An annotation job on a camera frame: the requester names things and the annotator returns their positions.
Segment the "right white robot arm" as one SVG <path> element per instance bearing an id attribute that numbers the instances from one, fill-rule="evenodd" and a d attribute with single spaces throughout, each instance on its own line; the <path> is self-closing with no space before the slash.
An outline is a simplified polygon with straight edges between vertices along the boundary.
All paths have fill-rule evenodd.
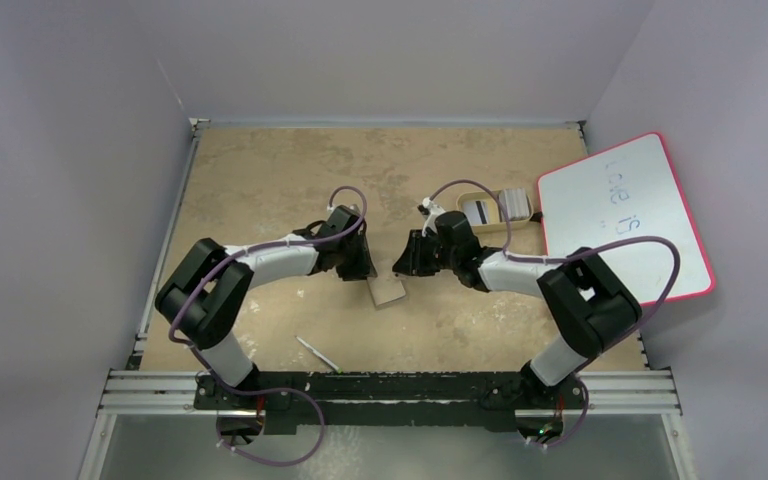
<path id="1" fill-rule="evenodd" d="M 642 308 L 606 262 L 582 247 L 570 258 L 508 256 L 481 244 L 464 213 L 438 216 L 431 228 L 414 229 L 392 270 L 426 277 L 451 271 L 467 288 L 519 293 L 543 300 L 557 337 L 521 370 L 521 392 L 536 407 L 556 399 L 561 384 L 628 333 Z"/>

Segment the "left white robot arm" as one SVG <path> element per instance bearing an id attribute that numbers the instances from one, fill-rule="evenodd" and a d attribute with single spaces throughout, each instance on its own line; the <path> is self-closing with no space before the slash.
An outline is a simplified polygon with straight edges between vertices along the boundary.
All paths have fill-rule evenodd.
<path id="1" fill-rule="evenodd" d="M 375 269 L 366 221 L 340 205 L 315 221 L 270 242 L 231 251 L 211 238 L 197 241 L 154 299 L 169 323 L 171 340 L 184 344 L 219 380 L 219 395 L 232 408 L 257 399 L 259 370 L 234 338 L 233 327 L 247 293 L 290 277 L 336 271 L 361 281 Z"/>

